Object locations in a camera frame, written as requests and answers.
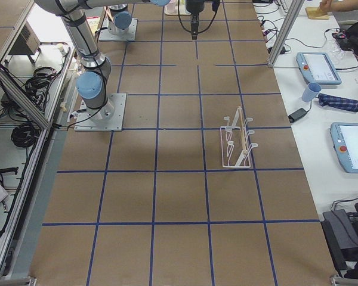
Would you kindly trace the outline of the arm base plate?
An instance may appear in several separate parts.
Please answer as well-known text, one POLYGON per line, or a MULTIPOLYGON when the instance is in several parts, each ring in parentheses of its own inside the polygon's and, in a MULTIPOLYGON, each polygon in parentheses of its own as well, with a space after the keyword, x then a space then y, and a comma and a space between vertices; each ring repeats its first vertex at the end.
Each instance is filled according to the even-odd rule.
POLYGON ((97 110, 87 109, 81 100, 80 109, 74 130, 77 132, 107 132, 121 131, 123 127, 126 94, 110 94, 107 96, 107 104, 97 113, 97 110))
POLYGON ((105 19, 100 31, 99 41, 102 42, 134 42, 137 31, 137 19, 132 18, 131 24, 126 29, 116 27, 112 22, 105 19))

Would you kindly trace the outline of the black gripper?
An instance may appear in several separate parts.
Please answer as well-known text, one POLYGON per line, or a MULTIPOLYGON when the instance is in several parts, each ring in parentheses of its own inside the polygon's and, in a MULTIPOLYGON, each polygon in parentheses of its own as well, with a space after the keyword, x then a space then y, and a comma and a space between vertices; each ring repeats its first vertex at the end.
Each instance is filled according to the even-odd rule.
POLYGON ((186 0, 186 10, 191 14, 191 37, 196 40, 199 34, 199 14, 205 8, 204 0, 186 0))

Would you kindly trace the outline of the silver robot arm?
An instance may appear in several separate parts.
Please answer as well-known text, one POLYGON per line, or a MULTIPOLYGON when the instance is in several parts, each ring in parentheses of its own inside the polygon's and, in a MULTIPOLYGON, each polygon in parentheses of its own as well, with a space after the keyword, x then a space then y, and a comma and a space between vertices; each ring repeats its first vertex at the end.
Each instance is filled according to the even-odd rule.
POLYGON ((85 69, 76 82, 79 95, 86 104, 89 118, 109 108, 107 80, 111 72, 110 61, 100 52, 85 10, 99 7, 126 6, 138 1, 36 1, 43 10, 60 17, 81 58, 85 69))
POLYGON ((108 30, 113 35, 123 35, 128 31, 132 22, 127 4, 111 5, 107 7, 108 30))

